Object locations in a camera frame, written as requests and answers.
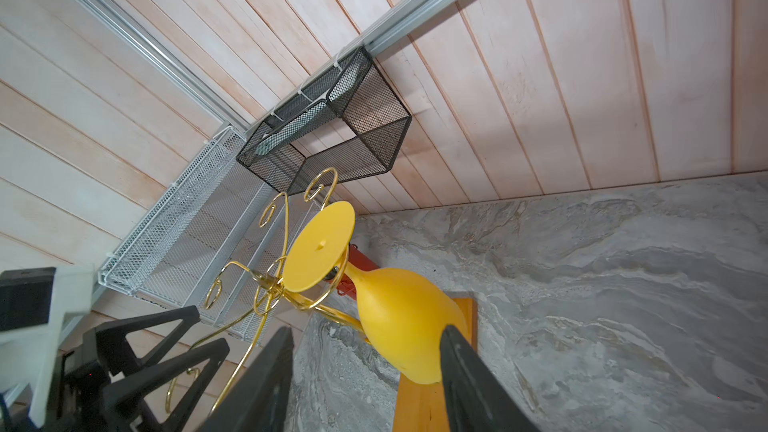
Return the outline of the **dark yellow wine glass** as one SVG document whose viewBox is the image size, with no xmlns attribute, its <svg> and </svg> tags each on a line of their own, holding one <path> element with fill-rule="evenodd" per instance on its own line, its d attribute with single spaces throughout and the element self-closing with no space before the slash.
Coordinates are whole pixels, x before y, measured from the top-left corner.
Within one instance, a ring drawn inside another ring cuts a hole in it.
<svg viewBox="0 0 768 432">
<path fill-rule="evenodd" d="M 425 277 L 399 268 L 364 271 L 348 262 L 356 216 L 353 206 L 335 202 L 307 224 L 285 260 L 284 290 L 300 294 L 337 268 L 353 282 L 363 333 L 376 351 L 410 381 L 442 380 L 440 340 L 452 325 L 468 333 L 457 303 Z"/>
</svg>

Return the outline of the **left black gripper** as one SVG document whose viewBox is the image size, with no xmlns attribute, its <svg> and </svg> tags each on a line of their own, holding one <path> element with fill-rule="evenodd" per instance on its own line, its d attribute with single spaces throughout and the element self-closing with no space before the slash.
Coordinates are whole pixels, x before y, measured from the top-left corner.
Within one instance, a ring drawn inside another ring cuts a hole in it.
<svg viewBox="0 0 768 432">
<path fill-rule="evenodd" d="M 7 343 L 5 388 L 30 388 L 42 407 L 44 423 L 34 422 L 30 404 L 13 412 L 6 400 L 5 429 L 133 431 L 132 424 L 141 418 L 138 431 L 182 431 L 230 350 L 219 338 L 161 362 L 199 321 L 198 309 L 188 306 L 105 322 L 92 329 L 80 346 L 53 359 L 45 356 L 38 340 L 30 345 Z M 159 422 L 146 407 L 145 397 L 202 363 L 205 367 L 177 406 Z M 117 372 L 137 373 L 108 385 Z"/>
</svg>

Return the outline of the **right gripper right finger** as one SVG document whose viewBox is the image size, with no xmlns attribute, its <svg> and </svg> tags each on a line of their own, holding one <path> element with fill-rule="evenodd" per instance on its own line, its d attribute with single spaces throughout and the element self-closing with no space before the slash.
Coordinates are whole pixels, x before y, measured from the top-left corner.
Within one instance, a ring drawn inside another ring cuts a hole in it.
<svg viewBox="0 0 768 432">
<path fill-rule="evenodd" d="M 539 431 L 454 325 L 441 334 L 440 365 L 451 431 Z"/>
</svg>

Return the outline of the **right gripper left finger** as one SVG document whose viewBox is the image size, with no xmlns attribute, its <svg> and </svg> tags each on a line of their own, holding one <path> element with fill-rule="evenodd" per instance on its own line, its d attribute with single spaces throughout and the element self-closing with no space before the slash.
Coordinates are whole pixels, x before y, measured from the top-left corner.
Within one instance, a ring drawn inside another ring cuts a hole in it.
<svg viewBox="0 0 768 432">
<path fill-rule="evenodd" d="M 280 328 L 198 431 L 283 431 L 293 348 L 290 329 Z"/>
</svg>

